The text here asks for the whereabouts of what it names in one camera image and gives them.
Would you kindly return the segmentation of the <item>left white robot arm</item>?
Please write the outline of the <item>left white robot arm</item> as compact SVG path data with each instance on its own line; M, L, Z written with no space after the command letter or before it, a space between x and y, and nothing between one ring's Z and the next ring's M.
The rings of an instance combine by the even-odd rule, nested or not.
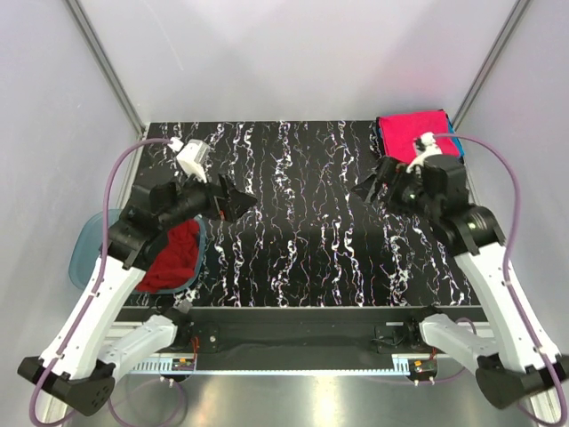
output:
M185 309L162 309L116 342L103 342L126 299L168 243L168 233L203 216L235 222L255 206L255 196L238 190L221 175L218 182L191 178L132 188L113 225L103 224L103 239L89 284L51 344L38 356L25 357L17 373L40 392L81 415L102 409L118 383L151 354L181 352L191 344Z

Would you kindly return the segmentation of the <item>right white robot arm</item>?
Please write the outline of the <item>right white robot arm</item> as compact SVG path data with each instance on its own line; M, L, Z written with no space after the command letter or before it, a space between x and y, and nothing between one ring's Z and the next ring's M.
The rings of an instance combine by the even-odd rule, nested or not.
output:
M404 323L406 347L435 348L459 362L499 409L549 391L568 378L568 357L549 339L534 315L513 268L506 238L493 213L469 200L467 173L456 157L435 155L408 166L393 157L353 192L366 203L380 200L397 214L416 214L468 278L493 337L457 325L434 306Z

